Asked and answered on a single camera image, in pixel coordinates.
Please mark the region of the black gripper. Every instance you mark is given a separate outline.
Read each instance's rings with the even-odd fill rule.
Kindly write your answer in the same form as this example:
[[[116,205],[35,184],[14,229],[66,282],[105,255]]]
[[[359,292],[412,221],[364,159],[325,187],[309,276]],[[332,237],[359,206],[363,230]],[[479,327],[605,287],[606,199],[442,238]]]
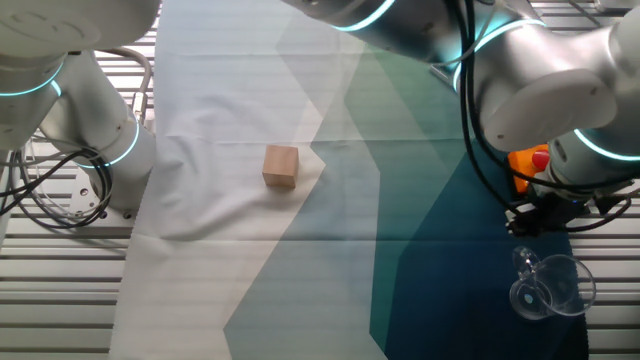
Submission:
[[[588,213],[587,203],[583,200],[569,200],[550,193],[542,197],[542,224],[547,230],[565,231],[567,224]],[[539,209],[528,199],[509,203],[504,212],[507,232],[512,236],[539,236]]]

